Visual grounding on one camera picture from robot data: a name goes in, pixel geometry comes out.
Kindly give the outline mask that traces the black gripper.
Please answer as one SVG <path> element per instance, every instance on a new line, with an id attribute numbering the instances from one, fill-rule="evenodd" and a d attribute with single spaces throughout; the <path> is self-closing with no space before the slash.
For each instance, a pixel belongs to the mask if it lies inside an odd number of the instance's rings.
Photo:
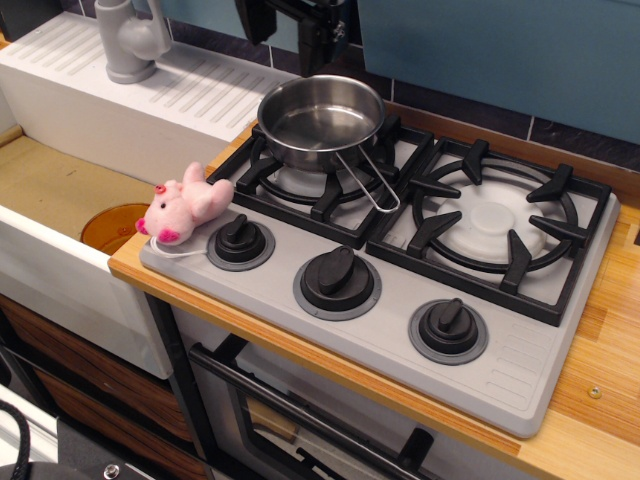
<path id="1" fill-rule="evenodd" d="M 253 45 L 277 31 L 279 12 L 298 25 L 300 76 L 308 78 L 340 56 L 340 38 L 347 34 L 349 1 L 236 0 L 245 36 Z"/>

